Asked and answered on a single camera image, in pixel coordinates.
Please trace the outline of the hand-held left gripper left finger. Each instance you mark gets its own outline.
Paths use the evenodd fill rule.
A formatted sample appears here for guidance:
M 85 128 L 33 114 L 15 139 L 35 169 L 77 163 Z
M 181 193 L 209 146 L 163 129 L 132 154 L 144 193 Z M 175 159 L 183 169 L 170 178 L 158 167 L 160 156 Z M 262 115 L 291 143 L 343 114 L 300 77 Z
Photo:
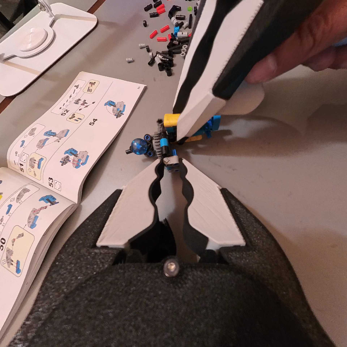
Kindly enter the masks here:
M 163 174 L 163 160 L 157 159 L 122 187 L 97 240 L 98 247 L 124 248 L 154 228 L 158 220 L 156 200 L 161 194 Z

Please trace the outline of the pile of loose building pieces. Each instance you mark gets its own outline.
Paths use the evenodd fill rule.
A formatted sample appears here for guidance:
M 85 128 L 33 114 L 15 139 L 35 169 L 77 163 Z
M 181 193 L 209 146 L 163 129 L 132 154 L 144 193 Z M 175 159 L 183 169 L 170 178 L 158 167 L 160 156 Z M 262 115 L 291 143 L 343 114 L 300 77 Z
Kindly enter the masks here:
M 148 65 L 157 65 L 158 70 L 165 71 L 167 76 L 172 76 L 174 67 L 174 57 L 176 55 L 185 58 L 188 50 L 188 43 L 192 35 L 193 20 L 197 16 L 201 1 L 196 1 L 194 5 L 187 7 L 187 14 L 183 14 L 182 6 L 173 4 L 167 11 L 164 1 L 151 1 L 144 7 L 144 11 L 149 14 L 149 18 L 159 18 L 165 14 L 168 16 L 168 24 L 159 30 L 154 30 L 149 34 L 151 40 L 166 43 L 166 48 L 159 50 L 152 49 L 147 43 L 139 43 L 141 50 L 146 50 L 150 60 Z

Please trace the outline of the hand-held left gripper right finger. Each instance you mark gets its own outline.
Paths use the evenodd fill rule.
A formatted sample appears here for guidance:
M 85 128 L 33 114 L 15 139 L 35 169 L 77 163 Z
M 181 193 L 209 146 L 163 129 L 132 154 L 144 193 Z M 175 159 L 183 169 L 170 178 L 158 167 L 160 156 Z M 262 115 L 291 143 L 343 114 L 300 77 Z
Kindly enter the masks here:
M 188 247 L 201 256 L 205 250 L 245 246 L 224 190 L 185 159 L 180 159 L 180 177 L 187 201 L 183 237 Z

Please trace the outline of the yellow and blue brick assembly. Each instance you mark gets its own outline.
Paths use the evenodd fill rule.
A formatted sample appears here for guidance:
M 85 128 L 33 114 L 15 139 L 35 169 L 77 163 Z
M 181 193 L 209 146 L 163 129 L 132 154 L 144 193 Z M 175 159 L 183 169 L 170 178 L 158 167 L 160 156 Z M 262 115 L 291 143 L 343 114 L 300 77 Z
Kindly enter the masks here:
M 168 139 L 170 143 L 177 141 L 177 121 L 180 114 L 165 114 L 163 124 L 166 128 Z M 211 132 L 217 131 L 220 126 L 220 115 L 214 115 L 208 122 L 206 122 L 192 137 L 188 137 L 185 142 L 199 141 L 202 135 L 206 134 L 207 138 L 211 138 Z

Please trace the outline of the grey desk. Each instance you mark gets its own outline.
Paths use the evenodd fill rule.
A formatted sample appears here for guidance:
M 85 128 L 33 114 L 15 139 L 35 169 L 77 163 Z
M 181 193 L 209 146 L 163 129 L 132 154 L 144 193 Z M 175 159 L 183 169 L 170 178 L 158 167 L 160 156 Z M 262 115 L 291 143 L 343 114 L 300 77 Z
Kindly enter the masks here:
M 23 130 L 45 113 L 81 71 L 147 85 L 122 132 L 87 177 L 82 202 L 59 230 L 1 346 L 30 311 L 46 273 L 75 229 L 149 160 L 126 155 L 172 110 L 183 60 L 172 76 L 149 67 L 138 47 L 166 48 L 149 34 L 149 1 L 61 1 L 94 12 L 96 28 L 25 91 L 1 103 L 1 167 Z M 299 66 L 264 85 L 265 98 L 247 116 L 223 116 L 211 139 L 177 153 L 233 193 L 275 236 L 306 298 L 336 344 L 346 346 L 346 71 Z

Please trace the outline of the black and blue gear assembly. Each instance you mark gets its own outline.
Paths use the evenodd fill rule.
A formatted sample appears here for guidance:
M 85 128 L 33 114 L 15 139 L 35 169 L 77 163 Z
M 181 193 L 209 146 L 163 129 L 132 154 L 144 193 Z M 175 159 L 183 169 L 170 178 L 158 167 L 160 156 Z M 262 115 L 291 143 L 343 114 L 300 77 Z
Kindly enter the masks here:
M 126 150 L 126 154 L 134 153 L 163 159 L 168 172 L 179 172 L 179 157 L 176 150 L 170 147 L 176 139 L 176 126 L 165 127 L 163 119 L 158 119 L 157 131 L 153 135 L 145 134 L 144 138 L 134 139 L 129 149 Z

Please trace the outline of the person's right hand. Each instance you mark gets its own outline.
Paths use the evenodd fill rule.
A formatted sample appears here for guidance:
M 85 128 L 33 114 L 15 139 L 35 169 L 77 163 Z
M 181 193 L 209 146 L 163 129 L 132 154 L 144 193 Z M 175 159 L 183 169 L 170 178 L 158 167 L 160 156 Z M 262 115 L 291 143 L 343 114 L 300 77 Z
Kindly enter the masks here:
M 346 46 L 333 46 L 346 35 L 347 1 L 323 1 L 293 35 L 254 65 L 245 81 L 267 82 L 299 65 L 316 72 L 346 69 Z

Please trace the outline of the open instruction booklet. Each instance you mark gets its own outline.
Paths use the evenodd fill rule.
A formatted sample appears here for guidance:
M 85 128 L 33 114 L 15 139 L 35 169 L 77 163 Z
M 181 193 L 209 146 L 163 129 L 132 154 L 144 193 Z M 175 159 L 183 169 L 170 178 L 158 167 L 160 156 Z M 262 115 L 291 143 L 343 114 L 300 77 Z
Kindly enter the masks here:
M 65 94 L 12 143 L 2 167 L 1 337 L 86 177 L 118 135 L 145 86 L 80 72 Z

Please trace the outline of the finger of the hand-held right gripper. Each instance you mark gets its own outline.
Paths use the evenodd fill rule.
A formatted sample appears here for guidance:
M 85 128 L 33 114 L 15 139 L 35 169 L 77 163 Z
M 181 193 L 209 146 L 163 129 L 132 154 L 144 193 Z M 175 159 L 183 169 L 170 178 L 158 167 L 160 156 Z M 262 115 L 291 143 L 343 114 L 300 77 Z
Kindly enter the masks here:
M 193 87 L 204 72 L 212 46 L 225 17 L 240 0 L 201 1 L 189 40 L 188 54 L 181 73 L 173 111 L 183 111 Z
M 212 88 L 262 5 L 260 0 L 240 1 L 223 20 L 202 76 L 184 110 L 177 111 L 177 140 L 192 136 L 225 105 L 226 101 L 215 96 Z

